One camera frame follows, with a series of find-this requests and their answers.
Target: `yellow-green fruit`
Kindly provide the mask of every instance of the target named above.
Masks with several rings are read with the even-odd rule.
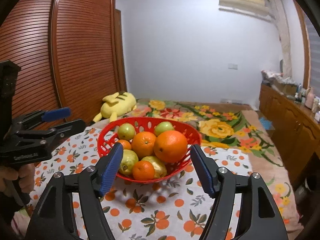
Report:
[[[147,156],[142,158],[142,161],[150,162],[153,167],[155,168],[155,179],[159,179],[165,177],[167,175],[167,168],[165,167],[164,163],[158,159],[156,156]]]
[[[130,141],[136,134],[134,126],[130,123],[122,124],[118,129],[119,139]]]
[[[170,123],[170,122],[161,122],[155,128],[155,135],[159,136],[161,133],[163,133],[165,131],[170,131],[170,130],[174,130],[174,127],[173,127],[172,123]]]
[[[138,156],[132,150],[123,150],[123,158],[120,163],[119,172],[127,177],[132,175],[133,166],[139,161]]]

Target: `pear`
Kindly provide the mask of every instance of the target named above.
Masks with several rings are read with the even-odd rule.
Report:
[[[136,134],[134,126],[130,123],[122,124],[118,129],[119,139],[130,141]]]
[[[132,168],[139,161],[138,156],[132,150],[123,150],[123,158],[119,172],[127,177],[132,176]]]
[[[158,159],[158,157],[147,156],[142,158],[142,161],[148,161],[153,165],[156,172],[154,179],[159,179],[167,175],[167,168],[165,167],[164,163]]]
[[[159,136],[161,133],[163,133],[165,131],[170,131],[170,130],[174,130],[174,127],[173,127],[172,123],[170,123],[170,122],[161,122],[155,128],[155,135]]]

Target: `red plastic bowl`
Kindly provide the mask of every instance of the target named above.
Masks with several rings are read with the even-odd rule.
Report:
[[[182,122],[177,122],[177,121],[171,121],[171,120],[166,120],[166,119],[160,119],[160,118],[153,118],[153,117],[128,117],[128,118],[123,118],[116,120],[114,122],[109,123],[100,133],[99,138],[98,138],[98,153],[99,156],[105,156],[108,155],[110,152],[111,148],[114,146],[116,141],[118,140],[118,134],[115,132],[117,127],[124,123],[130,123],[132,124],[136,132],[142,132],[142,131],[148,131],[152,132],[154,131],[154,128],[160,124],[161,122],[168,121],[172,123],[173,127],[175,128],[176,131],[181,132],[184,134],[184,136],[187,138],[188,144],[200,144],[201,137],[200,134],[196,129],[194,129],[192,126],[182,123]],[[111,137],[106,138],[106,135],[110,132],[113,131],[114,134],[111,135]],[[168,175],[159,179],[152,179],[152,180],[135,180],[128,178],[120,173],[117,174],[118,177],[128,180],[131,182],[137,182],[137,183],[154,183],[154,182],[159,182],[162,180],[167,180],[170,177],[174,176],[175,174],[179,173],[184,169],[185,166],[187,166],[189,163],[191,163],[190,159],[190,148],[188,148],[188,151],[186,152],[186,155],[182,160],[180,160],[177,163],[169,163],[166,165]]]

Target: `silver screw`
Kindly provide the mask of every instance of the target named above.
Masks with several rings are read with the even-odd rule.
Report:
[[[252,173],[252,177],[254,177],[255,179],[260,179],[261,178],[260,174],[256,173],[256,172]]]
[[[220,168],[218,169],[218,171],[221,172],[221,173],[227,173],[227,172],[228,172],[228,169],[226,169],[225,167],[220,167]]]
[[[86,170],[87,170],[88,172],[93,172],[93,171],[95,171],[95,169],[96,169],[95,166],[88,166],[88,167],[86,168]]]
[[[62,176],[62,172],[58,171],[53,175],[56,179]]]

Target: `louvered wardrobe door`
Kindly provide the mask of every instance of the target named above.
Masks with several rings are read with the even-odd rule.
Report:
[[[51,5],[52,0],[20,0],[0,27],[0,61],[9,59],[21,67],[12,103],[14,117],[58,108],[48,49]]]
[[[72,119],[90,122],[100,112],[102,98],[117,91],[113,7],[113,0],[59,1],[58,66]]]

